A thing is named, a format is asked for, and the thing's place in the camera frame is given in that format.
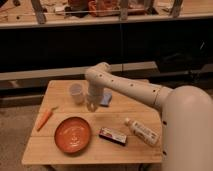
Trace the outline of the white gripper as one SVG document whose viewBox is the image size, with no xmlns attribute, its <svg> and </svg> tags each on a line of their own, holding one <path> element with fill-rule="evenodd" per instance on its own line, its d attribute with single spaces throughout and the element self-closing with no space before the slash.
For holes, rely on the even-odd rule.
<svg viewBox="0 0 213 171">
<path fill-rule="evenodd" d="M 87 109 L 90 112 L 95 112 L 98 107 L 100 106 L 100 102 L 103 98 L 102 92 L 96 92 L 96 91 L 89 91 L 86 96 L 86 105 Z"/>
</svg>

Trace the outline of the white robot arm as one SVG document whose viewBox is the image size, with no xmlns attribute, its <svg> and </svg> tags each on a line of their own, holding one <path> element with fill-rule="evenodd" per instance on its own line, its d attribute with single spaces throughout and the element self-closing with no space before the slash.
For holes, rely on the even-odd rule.
<svg viewBox="0 0 213 171">
<path fill-rule="evenodd" d="M 175 89 L 118 77 L 101 62 L 85 72 L 87 108 L 95 111 L 110 88 L 159 111 L 162 171 L 213 171 L 213 98 L 195 86 Z"/>
</svg>

